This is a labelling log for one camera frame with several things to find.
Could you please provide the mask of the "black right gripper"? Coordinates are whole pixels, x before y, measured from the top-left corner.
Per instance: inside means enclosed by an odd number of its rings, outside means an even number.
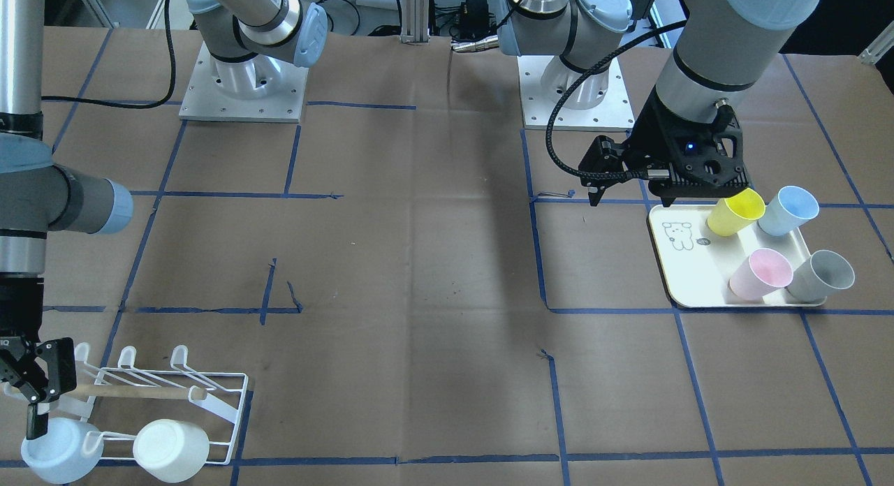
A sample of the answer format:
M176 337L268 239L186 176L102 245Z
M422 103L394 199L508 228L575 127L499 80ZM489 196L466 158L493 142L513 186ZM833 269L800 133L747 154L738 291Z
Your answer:
M57 402L77 388L75 345L70 337L39 340L44 279L2 277L2 381L16 388L28 402L27 439L47 434L49 416L38 405Z

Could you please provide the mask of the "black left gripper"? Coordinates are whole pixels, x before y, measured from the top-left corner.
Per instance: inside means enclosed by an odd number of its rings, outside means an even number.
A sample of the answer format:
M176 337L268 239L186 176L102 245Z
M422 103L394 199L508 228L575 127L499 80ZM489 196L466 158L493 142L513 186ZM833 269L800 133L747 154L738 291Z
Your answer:
M668 169L670 178L649 181L651 193L698 193L697 184L681 173L680 165L673 165L679 146L671 136L671 130L681 129L684 121L660 101L657 89L652 89L636 123L625 142L615 142L605 135L598 135L591 143L578 165L585 173L622 173L629 170L654 168ZM587 187L589 203L596 207L606 190L622 183L618 179L581 178Z

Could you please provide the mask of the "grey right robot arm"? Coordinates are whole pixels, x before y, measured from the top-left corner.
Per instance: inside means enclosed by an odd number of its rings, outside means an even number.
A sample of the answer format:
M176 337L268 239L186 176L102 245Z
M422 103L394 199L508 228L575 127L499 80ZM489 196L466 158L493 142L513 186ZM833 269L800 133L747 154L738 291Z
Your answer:
M54 2L2 0L2 381L31 438L77 380L75 346L42 338L45 312L103 314L110 332L204 32L307 67L332 25L316 0L278 0L249 26L251 0L201 0L210 25L194 31L61 27Z

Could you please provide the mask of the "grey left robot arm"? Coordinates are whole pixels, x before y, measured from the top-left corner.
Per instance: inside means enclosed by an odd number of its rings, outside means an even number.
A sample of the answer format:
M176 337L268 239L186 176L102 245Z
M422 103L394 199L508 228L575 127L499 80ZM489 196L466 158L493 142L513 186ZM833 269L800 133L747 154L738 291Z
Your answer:
M587 187L597 206L606 189L644 180L671 206L680 198L728 198L750 186L735 113L799 24L820 0L683 0L687 17L628 43L630 0L499 0L496 34L504 54L549 54L558 98L545 123L553 163ZM555 151L563 106L613 59L664 32L680 37L626 140L597 136L577 167Z

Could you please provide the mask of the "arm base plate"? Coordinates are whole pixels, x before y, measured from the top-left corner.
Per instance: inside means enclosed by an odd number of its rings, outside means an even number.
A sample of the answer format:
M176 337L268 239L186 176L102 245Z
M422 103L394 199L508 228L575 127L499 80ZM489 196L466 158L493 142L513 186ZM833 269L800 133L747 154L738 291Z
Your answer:
M259 54L242 63L215 59L203 44L179 117L204 122L300 123L307 67Z
M524 128L545 130L553 108L579 74L563 66L557 56L518 57L518 79ZM634 126L620 61L587 78L563 104L556 130L625 132Z

